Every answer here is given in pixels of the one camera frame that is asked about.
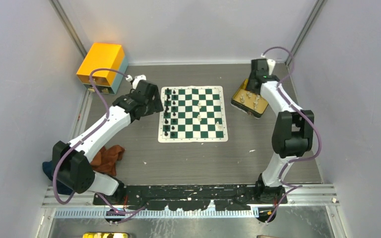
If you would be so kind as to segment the yellow transparent tray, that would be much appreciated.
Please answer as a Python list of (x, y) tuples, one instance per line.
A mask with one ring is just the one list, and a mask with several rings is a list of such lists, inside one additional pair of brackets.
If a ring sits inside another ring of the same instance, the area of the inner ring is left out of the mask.
[(261, 118), (268, 102), (258, 94), (247, 91), (248, 79), (245, 79), (231, 99), (231, 105), (236, 109), (254, 117)]

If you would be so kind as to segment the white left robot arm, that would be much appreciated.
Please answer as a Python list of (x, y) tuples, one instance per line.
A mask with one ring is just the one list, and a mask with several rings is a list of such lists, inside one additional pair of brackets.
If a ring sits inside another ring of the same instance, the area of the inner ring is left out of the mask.
[(118, 97), (108, 111), (80, 136), (53, 146), (53, 185), (58, 182), (74, 193), (91, 191), (114, 205), (125, 198), (124, 183), (114, 176), (92, 169), (91, 162), (100, 149), (119, 131), (141, 117), (164, 110), (158, 86), (135, 80), (126, 95)]

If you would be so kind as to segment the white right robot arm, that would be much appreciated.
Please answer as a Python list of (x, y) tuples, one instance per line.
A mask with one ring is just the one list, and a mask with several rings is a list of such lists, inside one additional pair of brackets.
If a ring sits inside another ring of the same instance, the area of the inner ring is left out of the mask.
[(258, 177), (254, 199), (273, 203), (283, 197), (283, 179), (296, 159), (310, 151), (313, 143), (314, 114), (303, 110), (285, 92), (277, 76), (272, 74), (271, 59), (253, 59), (246, 90), (265, 99), (276, 115), (271, 144), (273, 155)]

